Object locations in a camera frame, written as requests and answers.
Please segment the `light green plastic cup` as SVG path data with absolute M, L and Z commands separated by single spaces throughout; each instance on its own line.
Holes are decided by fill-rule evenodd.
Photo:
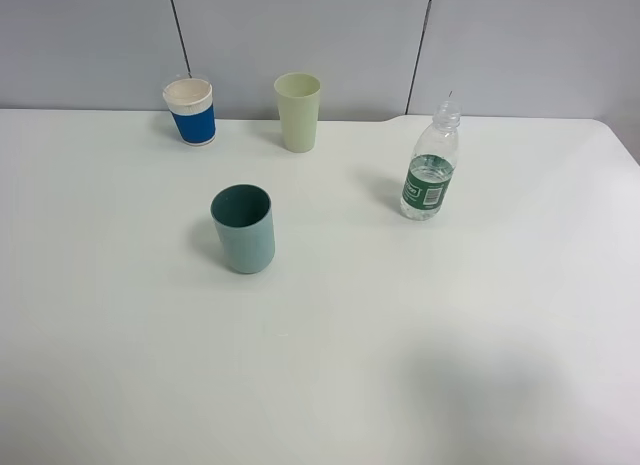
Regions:
M 285 147 L 306 153 L 315 145 L 321 83 L 313 75 L 287 73 L 276 79 L 274 90 Z

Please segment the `blue white paper cup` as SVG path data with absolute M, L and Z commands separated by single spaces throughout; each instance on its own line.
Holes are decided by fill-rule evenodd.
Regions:
M 206 78 L 177 76 L 162 90 L 181 139 L 190 146 L 203 146 L 216 135 L 213 86 Z

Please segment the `clear water bottle green label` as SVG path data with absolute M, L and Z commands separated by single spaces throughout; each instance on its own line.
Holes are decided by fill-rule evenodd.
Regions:
M 442 102 L 414 147 L 400 208 L 410 220 L 425 221 L 440 210 L 459 157 L 461 106 Z

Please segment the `teal plastic cup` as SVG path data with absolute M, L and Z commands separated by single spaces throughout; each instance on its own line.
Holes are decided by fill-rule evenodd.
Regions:
M 237 184 L 220 191 L 210 212 L 228 265 L 241 274 L 259 273 L 275 255 L 272 202 L 262 188 Z

